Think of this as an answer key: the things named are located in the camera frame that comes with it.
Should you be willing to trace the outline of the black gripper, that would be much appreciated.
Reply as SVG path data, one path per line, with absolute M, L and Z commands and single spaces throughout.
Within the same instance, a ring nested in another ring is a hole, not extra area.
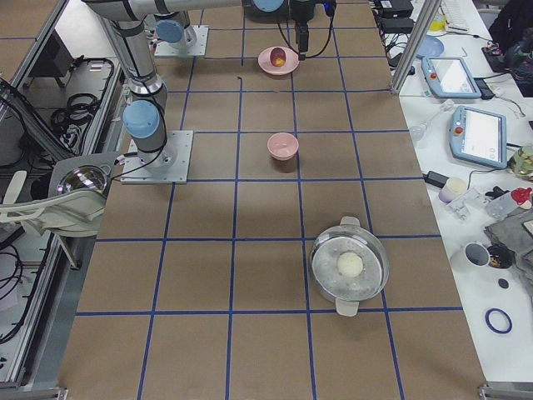
M 298 60 L 308 58 L 308 23 L 314 18 L 316 2 L 312 0 L 290 0 L 289 13 L 295 23 Z

